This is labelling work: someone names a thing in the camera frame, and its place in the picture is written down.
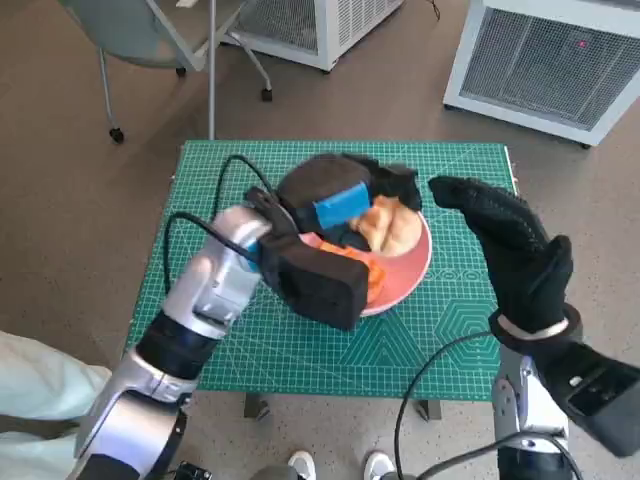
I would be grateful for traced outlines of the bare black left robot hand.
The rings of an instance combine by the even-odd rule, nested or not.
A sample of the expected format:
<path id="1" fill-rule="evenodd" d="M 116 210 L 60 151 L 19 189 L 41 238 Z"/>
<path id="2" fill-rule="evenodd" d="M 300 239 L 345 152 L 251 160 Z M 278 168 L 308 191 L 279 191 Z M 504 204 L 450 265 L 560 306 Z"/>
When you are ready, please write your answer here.
<path id="1" fill-rule="evenodd" d="M 382 165 L 351 153 L 322 153 L 291 170 L 276 196 L 301 233 L 315 233 L 340 247 L 370 252 L 372 242 L 352 229 L 380 196 L 396 199 L 412 212 L 422 210 L 418 172 L 403 164 Z"/>

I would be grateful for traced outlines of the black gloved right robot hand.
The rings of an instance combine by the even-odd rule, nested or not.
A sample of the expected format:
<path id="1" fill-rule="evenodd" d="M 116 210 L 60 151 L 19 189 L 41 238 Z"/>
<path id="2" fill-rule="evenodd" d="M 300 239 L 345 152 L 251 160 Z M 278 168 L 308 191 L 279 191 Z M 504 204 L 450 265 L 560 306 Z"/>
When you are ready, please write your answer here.
<path id="1" fill-rule="evenodd" d="M 476 235 L 503 325 L 529 338 L 566 327 L 570 239 L 549 237 L 527 202 L 503 188 L 451 176 L 432 178 L 429 188 L 435 203 L 459 211 Z"/>

